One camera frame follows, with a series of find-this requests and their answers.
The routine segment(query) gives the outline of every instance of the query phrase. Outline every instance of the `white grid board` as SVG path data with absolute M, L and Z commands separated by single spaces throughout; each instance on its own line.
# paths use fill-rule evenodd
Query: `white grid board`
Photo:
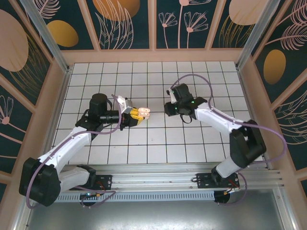
M 229 156 L 228 135 L 221 135 L 199 121 L 185 124 L 179 116 L 164 114 L 164 104 L 170 101 L 166 90 L 188 73 L 202 75 L 210 81 L 213 105 L 217 109 L 238 119 L 250 119 L 233 62 L 76 63 L 53 146 L 71 132 L 89 107 L 92 95 L 100 92 L 106 94 L 113 104 L 111 94 L 127 97 L 135 107 L 150 108 L 151 116 L 139 126 L 118 130 L 111 135 L 98 135 L 69 164 L 223 161 Z M 187 77 L 180 83 L 186 83 L 194 97 L 208 99 L 210 96 L 208 85 L 200 78 Z

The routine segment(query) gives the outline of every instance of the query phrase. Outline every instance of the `metal post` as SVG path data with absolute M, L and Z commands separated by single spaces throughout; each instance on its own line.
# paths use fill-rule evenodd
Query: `metal post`
M 241 52 L 241 55 L 236 63 L 237 70 L 240 72 L 244 67 L 245 63 L 247 62 L 251 52 L 253 51 L 254 47 L 256 46 L 257 42 L 262 36 L 265 28 L 268 26 L 272 16 L 274 15 L 277 7 L 279 5 L 280 0 L 270 0 L 266 4 L 263 12 L 261 13 L 258 22 L 256 23 L 255 27 L 253 28 L 250 36 Z
M 47 25 L 43 18 L 40 16 L 36 6 L 33 1 L 29 0 L 20 0 L 30 19 L 32 20 L 34 26 L 39 31 L 40 35 L 44 39 L 46 45 L 48 46 L 50 52 L 53 54 L 55 60 L 59 63 L 61 69 L 64 72 L 68 72 L 68 64 L 62 55 L 57 43 L 53 39 L 50 31 L 47 28 Z

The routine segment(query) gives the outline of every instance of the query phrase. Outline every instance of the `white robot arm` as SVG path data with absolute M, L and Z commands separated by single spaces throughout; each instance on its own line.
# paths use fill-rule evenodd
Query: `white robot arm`
M 207 123 L 219 132 L 229 135 L 230 156 L 212 170 L 212 178 L 219 184 L 223 179 L 250 165 L 257 157 L 264 154 L 266 147 L 259 129 L 250 128 L 236 123 L 257 124 L 253 120 L 247 122 L 235 119 L 198 97 L 193 98 L 186 84 L 180 84 L 169 89 L 167 94 L 171 102 L 165 104 L 165 113 L 168 116 L 190 116 L 191 120 Z
M 85 111 L 76 127 L 56 147 L 38 159 L 29 158 L 24 162 L 19 193 L 26 195 L 30 180 L 37 168 L 49 159 L 35 177 L 30 190 L 30 198 L 45 206 L 51 205 L 61 192 L 76 186 L 91 188 L 96 183 L 95 170 L 87 165 L 77 165 L 73 170 L 61 172 L 69 160 L 84 146 L 89 144 L 97 134 L 84 131 L 100 132 L 106 124 L 118 124 L 119 129 L 137 126 L 142 120 L 148 119 L 150 110 L 147 108 L 134 108 L 132 102 L 121 96 L 117 97 L 119 111 L 107 110 L 107 104 L 112 103 L 107 96 L 101 93 L 94 94 L 90 100 L 89 109 Z

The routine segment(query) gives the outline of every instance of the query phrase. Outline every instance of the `wallpaper panel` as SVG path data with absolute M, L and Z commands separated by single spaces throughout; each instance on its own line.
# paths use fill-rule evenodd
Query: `wallpaper panel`
M 217 0 L 157 0 L 157 49 L 204 48 Z
M 33 0 L 60 50 L 88 50 L 93 44 L 77 0 Z
M 255 61 L 272 102 L 307 68 L 307 0 L 294 0 Z
M 0 86 L 0 171 L 12 173 L 32 113 Z
M 307 81 L 275 110 L 296 170 L 307 167 Z
M 243 48 L 268 0 L 227 0 L 212 48 Z
M 149 49 L 147 0 L 86 0 L 101 49 Z
M 0 3 L 0 74 L 34 105 L 50 62 L 8 1 Z

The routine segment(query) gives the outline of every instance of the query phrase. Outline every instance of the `metal floor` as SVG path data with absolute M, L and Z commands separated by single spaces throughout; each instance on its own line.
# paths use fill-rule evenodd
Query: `metal floor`
M 242 196 L 232 195 L 230 202 Z M 34 209 L 28 230 L 283 230 L 271 190 L 250 190 L 235 206 L 213 201 L 106 202 L 93 209 L 54 203 Z

